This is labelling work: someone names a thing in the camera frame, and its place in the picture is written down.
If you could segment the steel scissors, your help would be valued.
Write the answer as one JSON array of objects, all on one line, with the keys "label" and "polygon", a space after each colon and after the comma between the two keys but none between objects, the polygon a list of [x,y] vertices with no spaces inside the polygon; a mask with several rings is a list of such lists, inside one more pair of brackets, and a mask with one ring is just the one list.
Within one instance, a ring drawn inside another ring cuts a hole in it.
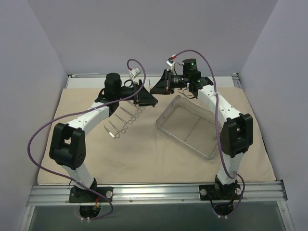
[{"label": "steel scissors", "polygon": [[143,111],[145,110],[145,107],[139,107],[139,106],[137,106],[137,113],[138,114],[141,114]]}]

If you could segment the steel ring-handled clamp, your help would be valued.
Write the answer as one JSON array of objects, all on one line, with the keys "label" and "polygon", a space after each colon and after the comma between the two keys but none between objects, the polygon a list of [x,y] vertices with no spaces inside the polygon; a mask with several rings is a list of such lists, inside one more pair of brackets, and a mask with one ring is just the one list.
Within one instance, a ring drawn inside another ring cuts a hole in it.
[{"label": "steel ring-handled clamp", "polygon": [[130,116],[130,120],[132,120],[132,121],[135,121],[137,118],[139,118],[139,115],[138,115],[138,114],[133,114],[133,113],[131,113],[130,111],[128,111],[127,109],[125,109],[125,108],[123,108],[123,107],[121,107],[121,106],[120,106],[120,109],[121,109],[122,111],[124,111],[126,114],[128,114],[128,115]]}]

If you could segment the steel curved hemostat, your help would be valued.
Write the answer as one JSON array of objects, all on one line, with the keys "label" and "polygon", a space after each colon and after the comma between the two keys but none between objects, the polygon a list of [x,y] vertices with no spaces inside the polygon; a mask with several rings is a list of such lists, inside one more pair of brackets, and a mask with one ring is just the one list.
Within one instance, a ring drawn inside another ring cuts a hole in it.
[{"label": "steel curved hemostat", "polygon": [[117,114],[115,114],[115,116],[123,123],[123,129],[128,129],[128,125],[132,125],[133,124],[133,121],[132,120],[124,120],[122,119],[120,116],[118,116]]}]

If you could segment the wire mesh instrument tray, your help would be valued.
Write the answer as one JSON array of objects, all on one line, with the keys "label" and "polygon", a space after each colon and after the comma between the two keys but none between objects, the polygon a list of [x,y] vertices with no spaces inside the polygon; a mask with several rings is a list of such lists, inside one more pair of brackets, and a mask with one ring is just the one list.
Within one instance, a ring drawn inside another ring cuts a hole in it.
[{"label": "wire mesh instrument tray", "polygon": [[218,153],[214,114],[182,96],[176,96],[156,120],[156,127],[205,160]]}]

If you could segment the steel straight hemostat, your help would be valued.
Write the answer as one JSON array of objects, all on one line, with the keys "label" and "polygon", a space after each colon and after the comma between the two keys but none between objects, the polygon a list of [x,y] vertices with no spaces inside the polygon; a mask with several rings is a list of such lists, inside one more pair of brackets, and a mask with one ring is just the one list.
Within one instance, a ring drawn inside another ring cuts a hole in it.
[{"label": "steel straight hemostat", "polygon": [[118,129],[111,121],[109,121],[110,125],[114,128],[116,131],[115,138],[119,139],[121,137],[121,134],[125,134],[126,130],[124,128]]}]

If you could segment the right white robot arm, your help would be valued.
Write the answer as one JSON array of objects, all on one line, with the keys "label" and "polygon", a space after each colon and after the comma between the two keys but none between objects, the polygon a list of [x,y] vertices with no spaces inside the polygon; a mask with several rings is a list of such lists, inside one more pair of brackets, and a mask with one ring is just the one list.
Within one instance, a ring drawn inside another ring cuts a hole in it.
[{"label": "right white robot arm", "polygon": [[244,153],[253,144],[253,118],[235,109],[218,91],[214,77],[203,77],[197,69],[196,59],[182,61],[182,75],[174,69],[175,55],[167,59],[170,69],[164,71],[161,79],[150,90],[151,94],[169,95],[175,89],[186,87],[203,102],[215,116],[216,137],[221,168],[216,175],[214,194],[226,198],[231,193],[230,185],[237,181],[237,172]]}]

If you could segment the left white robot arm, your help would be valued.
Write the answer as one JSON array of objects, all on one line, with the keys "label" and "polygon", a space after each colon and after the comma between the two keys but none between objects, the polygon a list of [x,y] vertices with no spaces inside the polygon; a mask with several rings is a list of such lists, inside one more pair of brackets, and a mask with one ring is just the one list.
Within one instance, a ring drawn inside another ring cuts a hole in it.
[{"label": "left white robot arm", "polygon": [[96,180],[84,163],[86,136],[117,110],[120,100],[132,101],[140,106],[155,106],[158,103],[142,81],[126,86],[118,73],[109,73],[104,88],[86,113],[66,124],[54,126],[49,157],[67,171],[75,187],[80,189],[80,197],[86,202],[93,201],[97,196]]}]

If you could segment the right aluminium side rail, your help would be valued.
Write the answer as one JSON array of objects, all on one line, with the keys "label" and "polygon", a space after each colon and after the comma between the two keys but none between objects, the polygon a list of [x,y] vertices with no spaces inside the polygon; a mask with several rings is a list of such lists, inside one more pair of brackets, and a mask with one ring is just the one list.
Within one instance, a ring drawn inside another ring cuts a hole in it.
[{"label": "right aluminium side rail", "polygon": [[240,82],[240,78],[239,78],[239,73],[233,73],[231,77],[232,77],[234,86],[236,88],[241,89],[242,86],[241,86],[241,82]]}]

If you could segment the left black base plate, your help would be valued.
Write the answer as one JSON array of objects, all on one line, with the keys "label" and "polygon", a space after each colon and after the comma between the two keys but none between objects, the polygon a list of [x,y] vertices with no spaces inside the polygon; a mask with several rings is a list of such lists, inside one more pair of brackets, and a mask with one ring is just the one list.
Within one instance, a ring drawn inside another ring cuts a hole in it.
[{"label": "left black base plate", "polygon": [[[96,188],[96,192],[106,197],[110,202],[113,199],[113,187],[99,186]],[[98,196],[95,193],[92,193],[88,190],[81,189],[79,187],[73,186],[70,189],[70,195],[68,199],[69,203],[94,203],[102,202],[106,203],[107,200]]]}]

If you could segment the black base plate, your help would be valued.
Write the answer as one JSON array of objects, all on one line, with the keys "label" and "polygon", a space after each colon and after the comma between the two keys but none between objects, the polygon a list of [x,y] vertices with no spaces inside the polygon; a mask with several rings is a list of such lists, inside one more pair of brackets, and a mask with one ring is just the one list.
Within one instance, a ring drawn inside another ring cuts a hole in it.
[{"label": "black base plate", "polygon": [[[106,197],[110,202],[113,199],[113,187],[99,186],[96,188],[96,192]],[[107,200],[98,196],[95,193],[92,193],[88,190],[81,189],[79,187],[73,186],[70,189],[70,195],[68,199],[69,203],[94,203],[102,202],[106,203]]]},{"label": "black base plate", "polygon": [[200,199],[203,201],[218,200],[239,200],[242,189],[239,184],[218,186],[217,184],[201,184],[199,185]]}]

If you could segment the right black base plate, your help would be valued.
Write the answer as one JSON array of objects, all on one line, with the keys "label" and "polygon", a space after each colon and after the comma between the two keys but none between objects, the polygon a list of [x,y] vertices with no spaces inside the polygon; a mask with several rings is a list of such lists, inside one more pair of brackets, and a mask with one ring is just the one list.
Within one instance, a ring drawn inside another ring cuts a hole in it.
[{"label": "right black base plate", "polygon": [[199,185],[200,199],[203,201],[218,200],[239,200],[242,189],[239,184],[218,186],[217,184],[201,184]]}]

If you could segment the aluminium front rail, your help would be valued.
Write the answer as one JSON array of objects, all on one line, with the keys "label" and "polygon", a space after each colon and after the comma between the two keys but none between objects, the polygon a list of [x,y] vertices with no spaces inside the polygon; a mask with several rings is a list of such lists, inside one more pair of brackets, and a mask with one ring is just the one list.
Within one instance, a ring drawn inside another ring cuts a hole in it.
[{"label": "aluminium front rail", "polygon": [[[283,182],[247,182],[240,185],[243,202],[286,201]],[[210,202],[207,189],[200,183],[183,184],[114,184],[113,205],[181,204]],[[28,206],[69,205],[67,185],[40,185],[32,187]]]}]

